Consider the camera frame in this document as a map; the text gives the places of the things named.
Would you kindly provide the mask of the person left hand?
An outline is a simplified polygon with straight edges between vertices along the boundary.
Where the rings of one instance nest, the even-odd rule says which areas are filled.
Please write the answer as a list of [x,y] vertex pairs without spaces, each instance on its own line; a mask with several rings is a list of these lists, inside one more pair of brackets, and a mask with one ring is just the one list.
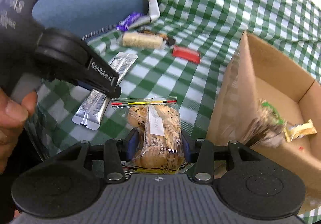
[[35,112],[37,99],[37,92],[32,91],[23,98],[21,104],[18,104],[1,89],[1,173],[4,172],[8,163],[8,159],[17,145],[18,137],[22,133],[25,122]]

